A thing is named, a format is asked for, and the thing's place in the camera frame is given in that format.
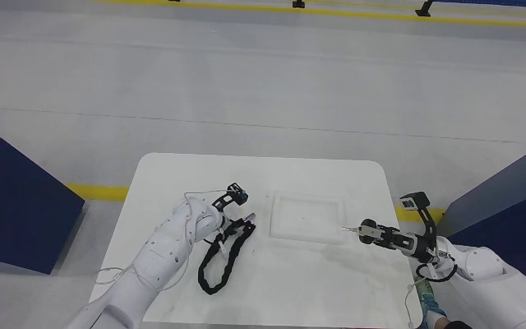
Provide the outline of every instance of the concrete floor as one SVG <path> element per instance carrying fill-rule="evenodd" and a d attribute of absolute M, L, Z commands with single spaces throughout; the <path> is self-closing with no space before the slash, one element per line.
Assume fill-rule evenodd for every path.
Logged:
<path fill-rule="evenodd" d="M 65 183 L 129 185 L 149 152 L 374 160 L 394 200 L 424 190 L 447 207 L 526 153 L 522 29 L 63 0 L 0 9 L 16 9 L 0 11 L 0 136 Z M 89 298 L 120 206 L 90 202 L 53 275 L 2 265 L 0 327 L 63 326 Z M 446 311 L 477 321 L 444 294 Z"/>

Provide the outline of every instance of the yellow floor line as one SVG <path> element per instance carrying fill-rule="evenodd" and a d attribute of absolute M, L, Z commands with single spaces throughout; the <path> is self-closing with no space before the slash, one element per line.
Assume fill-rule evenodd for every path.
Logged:
<path fill-rule="evenodd" d="M 85 185 L 85 184 L 66 184 L 73 192 L 83 199 L 98 201 L 124 202 L 128 194 L 128 188 L 124 186 L 104 186 L 104 185 Z M 402 206 L 396 206 L 396 217 L 400 221 L 421 222 L 420 216 L 416 211 L 406 211 Z M 438 224 L 444 209 L 429 209 L 431 216 Z"/>
<path fill-rule="evenodd" d="M 155 6 L 179 6 L 179 7 L 194 7 L 205 9 L 220 9 L 220 10 L 237 10 L 237 11 L 254 11 L 254 12 L 280 12 L 280 13 L 295 13 L 301 15 L 325 15 L 325 16 L 345 16 L 357 18 L 369 18 L 377 20 L 390 21 L 422 21 L 426 23 L 450 23 L 450 24 L 468 24 L 468 25 L 492 25 L 492 26 L 510 26 L 510 27 L 526 27 L 526 21 L 498 21 L 475 18 L 458 18 L 458 17 L 419 17 L 416 14 L 387 14 L 380 12 L 351 12 L 339 11 L 329 9 L 297 9 L 297 8 L 283 8 L 271 6 L 251 6 L 225 3 L 190 3 L 190 2 L 175 2 L 168 0 L 95 0 L 96 2 L 110 2 L 110 3 L 126 3 L 136 5 L 155 5 Z"/>
<path fill-rule="evenodd" d="M 83 199 L 88 200 L 124 202 L 128 194 L 128 188 L 124 186 L 84 184 L 66 184 L 66 186 Z"/>

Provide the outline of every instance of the white cable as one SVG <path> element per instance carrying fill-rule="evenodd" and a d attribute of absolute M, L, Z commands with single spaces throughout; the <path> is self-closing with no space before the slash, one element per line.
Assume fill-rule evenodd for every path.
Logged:
<path fill-rule="evenodd" d="M 204 192 L 185 192 L 183 194 L 185 200 L 186 200 L 186 203 L 188 204 L 188 206 L 190 207 L 190 215 L 188 216 L 187 220 L 185 221 L 184 223 L 184 239 L 185 241 L 187 242 L 187 260 L 185 261 L 185 267 L 184 267 L 184 270 L 182 270 L 182 274 L 179 276 L 179 278 L 171 285 L 169 285 L 167 288 L 163 288 L 163 289 L 156 289 L 154 285 L 151 284 L 151 282 L 149 282 L 144 276 L 141 276 L 138 272 L 137 272 L 137 269 L 130 265 L 128 266 L 127 268 L 123 269 L 121 267 L 115 267 L 115 266 L 112 266 L 112 267 L 105 267 L 105 268 L 101 268 L 100 270 L 98 270 L 96 273 L 94 274 L 97 274 L 97 273 L 100 273 L 102 271 L 111 271 L 111 270 L 119 270 L 120 272 L 117 273 L 113 278 L 112 280 L 110 281 L 105 281 L 105 282 L 95 282 L 96 285 L 109 285 L 113 282 L 115 282 L 119 277 L 121 277 L 122 275 L 124 275 L 124 273 L 126 273 L 127 271 L 130 271 L 131 269 L 133 269 L 133 273 L 137 276 L 137 279 L 139 280 L 139 282 L 141 282 L 144 286 L 147 286 L 148 288 L 151 288 L 157 292 L 161 292 L 161 291 L 165 291 L 165 290 L 169 290 L 169 289 L 172 289 L 176 284 L 179 283 L 179 281 L 181 281 L 181 279 L 184 277 L 185 273 L 187 272 L 187 269 L 188 269 L 188 263 L 190 262 L 190 247 L 188 246 L 188 243 L 189 243 L 189 240 L 188 240 L 188 237 L 187 237 L 187 226 L 188 226 L 188 222 L 191 220 L 192 218 L 192 208 L 191 208 L 191 203 L 190 203 L 190 200 L 188 199 L 188 194 L 207 194 L 207 193 L 213 193 L 213 192 L 230 192 L 232 190 L 212 190 L 212 191 L 204 191 Z"/>
<path fill-rule="evenodd" d="M 418 281 L 416 281 L 415 283 L 413 283 L 412 285 L 408 285 L 408 293 L 405 295 L 405 300 L 404 300 L 404 305 L 405 305 L 405 310 L 408 312 L 408 318 L 409 318 L 409 323 L 408 323 L 408 326 L 409 326 L 409 329 L 414 329 L 414 324 L 413 324 L 413 320 L 411 320 L 411 313 L 409 312 L 409 308 L 408 308 L 408 297 L 409 297 L 409 294 L 411 294 L 411 292 L 413 291 L 414 287 L 424 281 L 426 278 L 422 278 Z"/>

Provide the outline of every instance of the white table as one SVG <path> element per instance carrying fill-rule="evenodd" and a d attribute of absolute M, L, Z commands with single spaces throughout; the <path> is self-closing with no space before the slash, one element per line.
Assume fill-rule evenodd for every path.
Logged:
<path fill-rule="evenodd" d="M 275 191 L 338 195 L 353 225 L 371 218 L 398 227 L 383 169 L 375 162 L 258 158 L 223 155 L 145 155 L 131 183 L 102 267 L 127 266 L 156 225 L 171 215 L 187 191 L 226 188 L 237 182 L 248 202 L 226 208 L 232 218 L 255 212 L 257 228 L 245 243 L 228 284 L 209 296 L 197 283 L 208 244 L 198 243 L 186 275 L 151 305 L 145 322 L 295 327 L 407 328 L 404 307 L 413 283 L 408 259 L 398 251 L 367 246 L 349 234 L 342 245 L 269 236 Z M 220 193 L 206 195 L 212 202 Z M 207 268 L 222 274 L 220 264 Z M 98 280 L 107 279 L 107 273 Z M 94 287 L 91 300 L 108 286 Z M 422 311 L 416 293 L 408 306 L 416 326 Z"/>

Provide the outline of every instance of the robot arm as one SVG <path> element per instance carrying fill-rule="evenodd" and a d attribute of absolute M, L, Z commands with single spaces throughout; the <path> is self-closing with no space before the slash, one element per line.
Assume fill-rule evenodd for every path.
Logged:
<path fill-rule="evenodd" d="M 423 192 L 401 198 L 406 210 L 416 210 L 426 226 L 426 233 L 400 233 L 394 227 L 364 220 L 357 228 L 342 228 L 356 232 L 366 244 L 398 249 L 407 257 L 416 258 L 421 265 L 417 274 L 427 266 L 429 281 L 450 281 L 457 292 L 470 304 L 490 327 L 526 329 L 526 277 L 506 264 L 489 248 L 454 246 L 448 239 L 436 237 L 435 223 L 426 207 L 429 201 Z"/>
<path fill-rule="evenodd" d="M 424 192 L 410 193 L 400 200 L 406 210 L 418 211 L 426 226 L 424 235 L 400 233 L 399 229 L 378 225 L 369 219 L 364 220 L 356 229 L 342 229 L 356 232 L 360 241 L 365 244 L 374 243 L 383 248 L 398 249 L 403 255 L 416 258 L 421 263 L 417 268 L 418 276 L 423 278 L 420 270 L 428 267 L 431 273 L 431 278 L 427 278 L 429 281 L 447 281 L 457 271 L 466 280 L 502 275 L 502 262 L 492 250 L 467 248 L 460 251 L 446 238 L 436 237 L 435 222 L 427 210 L 430 202 Z"/>
<path fill-rule="evenodd" d="M 155 229 L 113 285 L 87 304 L 67 329 L 139 328 L 159 292 L 175 285 L 164 288 L 185 264 L 194 244 L 224 224 L 223 209 L 228 204 L 242 205 L 248 195 L 234 183 L 212 206 L 193 197 L 185 198 L 173 215 Z"/>

